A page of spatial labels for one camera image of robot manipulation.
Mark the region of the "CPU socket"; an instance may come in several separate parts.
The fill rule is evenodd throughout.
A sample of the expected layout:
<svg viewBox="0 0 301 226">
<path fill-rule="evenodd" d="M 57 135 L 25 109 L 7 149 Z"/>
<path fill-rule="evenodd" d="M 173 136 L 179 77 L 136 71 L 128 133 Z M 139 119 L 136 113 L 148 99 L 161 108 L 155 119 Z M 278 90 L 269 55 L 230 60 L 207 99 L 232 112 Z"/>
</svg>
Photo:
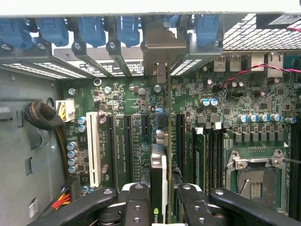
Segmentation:
<svg viewBox="0 0 301 226">
<path fill-rule="evenodd" d="M 288 214 L 287 167 L 281 147 L 228 149 L 224 187 L 282 214 Z"/>
</svg>

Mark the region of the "open black PC case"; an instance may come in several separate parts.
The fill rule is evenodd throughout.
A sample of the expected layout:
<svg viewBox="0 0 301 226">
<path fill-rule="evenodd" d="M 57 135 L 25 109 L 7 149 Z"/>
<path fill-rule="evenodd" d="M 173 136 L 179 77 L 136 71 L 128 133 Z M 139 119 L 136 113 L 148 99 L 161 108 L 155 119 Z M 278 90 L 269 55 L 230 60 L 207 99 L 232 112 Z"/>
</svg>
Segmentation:
<svg viewBox="0 0 301 226">
<path fill-rule="evenodd" d="M 146 78 L 153 83 L 152 74 L 145 70 L 144 27 L 150 22 L 163 23 L 164 15 L 174 14 L 180 15 L 179 20 L 175 28 L 168 29 L 186 41 L 186 51 L 172 63 L 171 80 L 204 68 L 236 75 L 264 67 L 301 72 L 301 13 L 48 16 L 64 18 L 69 33 L 69 44 L 64 47 L 42 38 L 36 19 L 47 16 L 0 16 L 23 19 L 33 42 L 30 49 L 18 49 L 0 37 L 0 226 L 27 226 L 90 194 L 81 195 L 79 179 L 69 173 L 67 122 L 58 115 L 55 102 L 66 100 L 64 86 L 69 81 Z M 197 45 L 197 14 L 220 15 L 216 41 L 203 47 Z M 77 22 L 82 16 L 102 17 L 104 46 L 94 48 L 82 40 Z M 127 48 L 118 40 L 117 16 L 139 16 L 139 45 Z M 173 175 L 170 183 L 168 219 L 158 226 L 186 226 L 176 216 L 176 189 L 182 183 L 174 186 Z M 120 226 L 121 210 L 133 184 L 145 184 L 151 201 L 151 184 L 127 183 L 115 189 L 119 207 L 103 211 L 99 221 L 89 226 Z"/>
</svg>

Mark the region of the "long black expansion slot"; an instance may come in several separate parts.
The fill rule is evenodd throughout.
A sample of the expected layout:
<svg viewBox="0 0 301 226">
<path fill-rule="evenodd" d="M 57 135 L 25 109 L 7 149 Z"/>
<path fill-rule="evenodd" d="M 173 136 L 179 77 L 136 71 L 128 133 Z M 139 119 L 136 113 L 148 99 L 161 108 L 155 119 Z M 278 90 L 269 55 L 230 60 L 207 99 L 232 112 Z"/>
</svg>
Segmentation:
<svg viewBox="0 0 301 226">
<path fill-rule="evenodd" d="M 112 183 L 113 183 L 113 187 L 118 190 L 119 189 L 118 164 L 117 164 L 116 145 L 115 145 L 115 121 L 113 116 L 107 116 L 107 129 L 108 129 L 109 151 L 111 153 Z"/>
<path fill-rule="evenodd" d="M 123 117 L 123 120 L 124 120 L 124 147 L 125 147 L 125 158 L 126 158 L 126 175 L 127 175 L 127 182 L 131 183 L 134 181 L 132 116 L 125 115 Z"/>
<path fill-rule="evenodd" d="M 178 113 L 176 115 L 176 153 L 177 166 L 181 171 L 182 180 L 184 180 L 185 171 L 185 116 Z"/>
</svg>

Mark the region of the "green motherboard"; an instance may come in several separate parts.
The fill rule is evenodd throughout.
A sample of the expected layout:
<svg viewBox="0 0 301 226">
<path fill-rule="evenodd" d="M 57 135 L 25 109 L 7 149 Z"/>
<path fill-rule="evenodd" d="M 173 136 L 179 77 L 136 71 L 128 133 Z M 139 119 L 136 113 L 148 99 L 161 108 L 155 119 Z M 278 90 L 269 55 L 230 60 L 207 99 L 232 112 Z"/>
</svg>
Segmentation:
<svg viewBox="0 0 301 226">
<path fill-rule="evenodd" d="M 192 128 L 203 127 L 206 136 L 206 189 L 208 189 L 208 132 L 215 122 L 224 129 L 225 154 L 228 149 L 281 147 L 287 167 L 288 214 L 290 199 L 291 126 L 301 121 L 301 72 L 274 71 L 264 67 L 241 75 L 218 73 L 206 68 L 171 80 L 173 184 L 195 184 Z M 155 142 L 155 110 L 162 98 L 153 90 L 151 79 L 79 80 L 64 86 L 66 100 L 74 100 L 75 120 L 66 124 L 69 173 L 79 179 L 80 194 L 111 186 L 107 116 L 115 121 L 118 185 L 127 184 L 124 147 L 125 115 L 132 116 L 134 181 L 150 184 L 151 145 Z M 90 186 L 86 113 L 97 112 L 101 157 L 101 184 Z M 176 115 L 185 116 L 185 171 L 182 180 L 177 166 Z M 150 135 L 142 135 L 141 116 L 150 118 Z"/>
</svg>

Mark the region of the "short black expansion slot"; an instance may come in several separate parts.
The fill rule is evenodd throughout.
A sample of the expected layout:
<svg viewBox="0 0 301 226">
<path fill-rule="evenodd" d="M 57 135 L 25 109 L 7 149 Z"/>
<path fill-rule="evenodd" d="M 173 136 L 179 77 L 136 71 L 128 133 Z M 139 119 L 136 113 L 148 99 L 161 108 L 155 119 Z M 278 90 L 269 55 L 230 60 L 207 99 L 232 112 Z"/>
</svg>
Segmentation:
<svg viewBox="0 0 301 226">
<path fill-rule="evenodd" d="M 149 136 L 150 135 L 150 118 L 148 115 L 141 116 L 141 127 L 142 127 L 142 135 Z"/>
</svg>

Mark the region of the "white expansion slot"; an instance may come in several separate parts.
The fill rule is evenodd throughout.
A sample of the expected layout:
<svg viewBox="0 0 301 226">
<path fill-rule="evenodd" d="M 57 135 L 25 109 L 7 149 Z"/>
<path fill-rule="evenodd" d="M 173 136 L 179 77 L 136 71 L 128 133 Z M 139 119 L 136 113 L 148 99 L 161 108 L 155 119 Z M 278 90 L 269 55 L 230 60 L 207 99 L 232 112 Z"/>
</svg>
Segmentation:
<svg viewBox="0 0 301 226">
<path fill-rule="evenodd" d="M 99 143 L 99 128 L 97 112 L 86 113 L 87 144 L 89 159 L 90 186 L 99 187 L 101 184 L 101 157 Z"/>
</svg>

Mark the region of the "blue card retention clip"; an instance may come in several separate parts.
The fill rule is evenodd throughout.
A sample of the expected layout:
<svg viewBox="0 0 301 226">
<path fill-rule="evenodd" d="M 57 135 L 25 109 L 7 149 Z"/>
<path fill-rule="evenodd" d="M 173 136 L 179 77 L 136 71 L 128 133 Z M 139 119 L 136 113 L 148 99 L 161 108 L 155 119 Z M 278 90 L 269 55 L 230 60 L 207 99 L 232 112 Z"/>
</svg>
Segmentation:
<svg viewBox="0 0 301 226">
<path fill-rule="evenodd" d="M 1 18 L 0 37 L 6 44 L 18 49 L 30 49 L 33 46 L 30 28 L 21 18 Z"/>
<path fill-rule="evenodd" d="M 198 47 L 209 45 L 216 41 L 219 28 L 219 14 L 197 14 L 194 19 Z"/>
<path fill-rule="evenodd" d="M 139 16 L 117 16 L 117 37 L 127 48 L 140 44 Z"/>
<path fill-rule="evenodd" d="M 36 19 L 40 34 L 44 40 L 64 47 L 69 44 L 67 24 L 63 17 L 45 17 Z"/>
<path fill-rule="evenodd" d="M 163 24 L 165 28 L 175 28 L 177 25 L 177 22 L 179 20 L 180 15 L 174 14 L 174 15 L 164 15 L 163 17 Z"/>
<path fill-rule="evenodd" d="M 79 33 L 85 43 L 94 48 L 106 44 L 106 36 L 102 17 L 100 16 L 82 16 L 77 18 Z"/>
</svg>

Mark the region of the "black RAM slot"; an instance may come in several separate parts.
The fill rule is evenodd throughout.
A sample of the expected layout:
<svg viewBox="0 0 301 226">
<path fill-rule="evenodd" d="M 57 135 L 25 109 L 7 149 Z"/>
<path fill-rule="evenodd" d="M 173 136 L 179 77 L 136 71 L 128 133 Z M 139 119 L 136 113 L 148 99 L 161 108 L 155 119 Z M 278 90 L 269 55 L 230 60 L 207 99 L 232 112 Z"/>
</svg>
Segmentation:
<svg viewBox="0 0 301 226">
<path fill-rule="evenodd" d="M 223 175 L 224 175 L 224 129 L 218 132 L 218 187 L 223 187 Z"/>
<path fill-rule="evenodd" d="M 291 126 L 290 199 L 289 215 L 301 218 L 301 122 Z"/>
<path fill-rule="evenodd" d="M 213 152 L 213 132 L 210 129 L 208 132 L 208 189 L 214 185 L 214 152 Z"/>
<path fill-rule="evenodd" d="M 219 129 L 221 128 L 220 122 L 215 122 L 213 126 L 214 131 L 214 188 L 218 186 L 218 154 L 219 154 Z"/>
</svg>

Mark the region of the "white power connector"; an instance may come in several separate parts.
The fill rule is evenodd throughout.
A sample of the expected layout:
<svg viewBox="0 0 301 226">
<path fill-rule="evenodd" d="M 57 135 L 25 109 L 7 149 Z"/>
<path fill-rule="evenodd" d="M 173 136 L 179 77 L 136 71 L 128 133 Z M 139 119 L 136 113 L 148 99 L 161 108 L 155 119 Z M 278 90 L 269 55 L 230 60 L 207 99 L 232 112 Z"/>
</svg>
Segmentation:
<svg viewBox="0 0 301 226">
<path fill-rule="evenodd" d="M 57 100 L 55 102 L 56 111 L 63 122 L 71 122 L 75 120 L 74 100 Z"/>
</svg>

